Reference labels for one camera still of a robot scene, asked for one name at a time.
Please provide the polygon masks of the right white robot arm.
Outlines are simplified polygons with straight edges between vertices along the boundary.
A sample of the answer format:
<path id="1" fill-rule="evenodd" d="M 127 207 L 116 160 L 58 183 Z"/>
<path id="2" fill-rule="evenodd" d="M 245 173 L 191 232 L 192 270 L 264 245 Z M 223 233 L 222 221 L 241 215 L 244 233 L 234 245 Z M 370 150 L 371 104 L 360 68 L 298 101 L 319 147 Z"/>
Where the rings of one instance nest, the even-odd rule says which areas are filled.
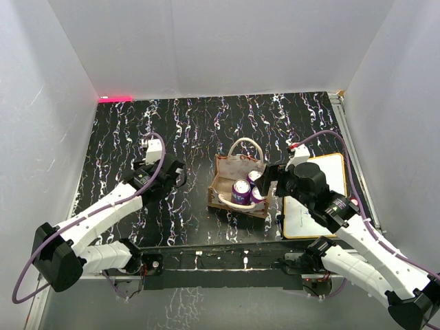
<path id="1" fill-rule="evenodd" d="M 333 191 L 317 164 L 268 166 L 255 181 L 262 195 L 272 182 L 276 196 L 290 196 L 308 209 L 311 218 L 348 243 L 361 258 L 327 237 L 305 252 L 307 267 L 316 273 L 337 273 L 375 297 L 404 329 L 423 329 L 439 311 L 439 275 L 405 257 L 377 230 L 348 197 Z"/>

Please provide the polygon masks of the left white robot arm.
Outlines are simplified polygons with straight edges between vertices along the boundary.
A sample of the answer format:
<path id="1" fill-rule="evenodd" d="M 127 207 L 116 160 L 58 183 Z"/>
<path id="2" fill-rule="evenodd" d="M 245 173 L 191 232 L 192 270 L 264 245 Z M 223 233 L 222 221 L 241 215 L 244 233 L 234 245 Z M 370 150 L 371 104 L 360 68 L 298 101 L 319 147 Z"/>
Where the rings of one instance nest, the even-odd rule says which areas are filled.
<path id="1" fill-rule="evenodd" d="M 55 292 L 73 286 L 83 274 L 116 269 L 135 274 L 142 254 L 128 239 L 93 245 L 105 230 L 126 216 L 168 196 L 186 182 L 186 166 L 172 155 L 164 161 L 137 163 L 108 195 L 79 215 L 52 226 L 40 225 L 35 232 L 32 264 Z"/>

